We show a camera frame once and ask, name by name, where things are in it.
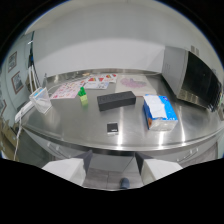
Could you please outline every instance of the cable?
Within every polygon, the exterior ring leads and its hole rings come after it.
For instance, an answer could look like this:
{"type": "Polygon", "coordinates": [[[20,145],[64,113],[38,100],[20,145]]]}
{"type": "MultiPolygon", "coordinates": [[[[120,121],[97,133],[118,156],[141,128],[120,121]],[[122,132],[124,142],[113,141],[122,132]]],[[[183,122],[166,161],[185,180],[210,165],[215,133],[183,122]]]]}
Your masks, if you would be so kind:
{"type": "Polygon", "coordinates": [[[15,161],[15,158],[16,158],[16,153],[17,153],[17,150],[18,150],[18,144],[19,144],[19,136],[20,136],[20,133],[21,133],[21,131],[22,131],[22,129],[23,129],[23,127],[22,127],[22,122],[21,122],[22,113],[23,113],[23,107],[22,107],[22,109],[21,109],[20,118],[19,118],[19,131],[18,131],[17,136],[16,136],[16,138],[17,138],[17,143],[16,143],[16,150],[15,150],[15,154],[14,154],[14,159],[13,159],[13,161],[15,161]]]}
{"type": "Polygon", "coordinates": [[[35,78],[35,74],[34,74],[33,65],[31,65],[31,71],[32,71],[32,75],[33,75],[33,81],[34,81],[35,89],[37,89],[37,84],[36,84],[36,78],[35,78]]]}
{"type": "Polygon", "coordinates": [[[32,83],[32,79],[31,79],[31,66],[28,68],[28,73],[29,73],[29,81],[30,81],[30,89],[31,89],[31,93],[33,93],[33,83],[32,83]]]}

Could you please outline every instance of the metal countertop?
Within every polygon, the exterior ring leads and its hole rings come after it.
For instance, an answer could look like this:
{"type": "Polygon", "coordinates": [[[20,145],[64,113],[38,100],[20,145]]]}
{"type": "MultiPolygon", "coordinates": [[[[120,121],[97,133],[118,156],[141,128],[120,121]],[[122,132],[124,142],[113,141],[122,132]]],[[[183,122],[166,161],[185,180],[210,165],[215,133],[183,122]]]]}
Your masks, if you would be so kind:
{"type": "MultiPolygon", "coordinates": [[[[63,77],[48,78],[48,89],[56,85],[50,93],[59,88],[58,84],[71,81],[63,77]]],[[[172,131],[148,130],[143,97],[137,97],[135,105],[100,112],[97,96],[114,93],[115,83],[110,83],[107,90],[86,90],[86,106],[82,106],[79,96],[76,96],[74,99],[51,100],[52,107],[45,115],[32,108],[22,118],[22,125],[33,133],[62,143],[119,151],[155,151],[188,146],[206,140],[224,128],[217,111],[212,113],[176,99],[161,74],[146,77],[157,94],[167,96],[173,106],[178,124],[172,131]],[[118,123],[119,135],[107,135],[109,122],[118,123]]]]}

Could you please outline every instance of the picture frame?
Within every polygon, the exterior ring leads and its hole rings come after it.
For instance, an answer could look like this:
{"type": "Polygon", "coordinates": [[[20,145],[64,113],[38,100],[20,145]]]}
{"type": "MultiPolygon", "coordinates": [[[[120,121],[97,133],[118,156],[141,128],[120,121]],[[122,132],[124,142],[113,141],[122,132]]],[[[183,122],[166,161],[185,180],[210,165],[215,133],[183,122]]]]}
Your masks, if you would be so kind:
{"type": "Polygon", "coordinates": [[[7,104],[5,100],[0,99],[0,116],[3,115],[6,107],[7,107],[7,104]]]}
{"type": "Polygon", "coordinates": [[[14,89],[15,94],[17,94],[22,88],[23,88],[23,83],[20,77],[20,72],[17,72],[12,78],[12,86],[14,89]]]}
{"type": "Polygon", "coordinates": [[[16,67],[17,64],[17,51],[15,53],[13,53],[10,57],[9,57],[9,61],[8,61],[8,73],[16,67]]]}

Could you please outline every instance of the small black object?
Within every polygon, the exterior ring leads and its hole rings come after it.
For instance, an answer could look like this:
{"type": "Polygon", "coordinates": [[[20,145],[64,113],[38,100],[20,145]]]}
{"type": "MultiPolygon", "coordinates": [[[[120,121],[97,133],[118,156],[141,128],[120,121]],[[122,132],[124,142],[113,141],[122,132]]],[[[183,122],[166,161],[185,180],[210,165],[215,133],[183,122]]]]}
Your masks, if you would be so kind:
{"type": "Polygon", "coordinates": [[[129,187],[130,187],[130,182],[129,182],[128,178],[122,178],[120,189],[128,189],[129,187]]]}
{"type": "Polygon", "coordinates": [[[135,104],[136,96],[132,91],[113,93],[97,97],[100,111],[135,104]]]}
{"type": "Polygon", "coordinates": [[[108,134],[118,134],[118,125],[117,125],[117,123],[108,123],[107,124],[107,133],[108,134]]]}

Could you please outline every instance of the wall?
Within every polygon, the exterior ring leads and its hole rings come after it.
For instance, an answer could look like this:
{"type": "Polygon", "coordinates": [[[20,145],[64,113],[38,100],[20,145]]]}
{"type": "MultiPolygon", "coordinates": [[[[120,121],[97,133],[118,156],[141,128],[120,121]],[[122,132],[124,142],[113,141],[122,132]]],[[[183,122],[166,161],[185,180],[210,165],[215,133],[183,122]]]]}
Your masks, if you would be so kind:
{"type": "Polygon", "coordinates": [[[76,9],[36,30],[33,44],[41,83],[45,73],[81,69],[161,72],[165,45],[188,50],[194,45],[223,80],[222,65],[202,33],[179,13],[153,1],[147,6],[107,3],[76,9]]]}
{"type": "Polygon", "coordinates": [[[17,108],[26,102],[29,99],[29,91],[25,85],[27,79],[27,60],[28,53],[30,50],[30,45],[27,43],[31,40],[31,35],[19,37],[17,41],[13,44],[9,50],[5,61],[2,65],[2,74],[1,74],[1,91],[2,99],[6,101],[7,107],[3,113],[3,118],[5,120],[10,120],[9,125],[13,126],[15,122],[15,115],[17,113],[17,108]],[[14,53],[17,52],[17,65],[8,72],[8,59],[14,53]],[[11,78],[20,71],[21,81],[23,83],[23,88],[16,94],[11,78]]]}

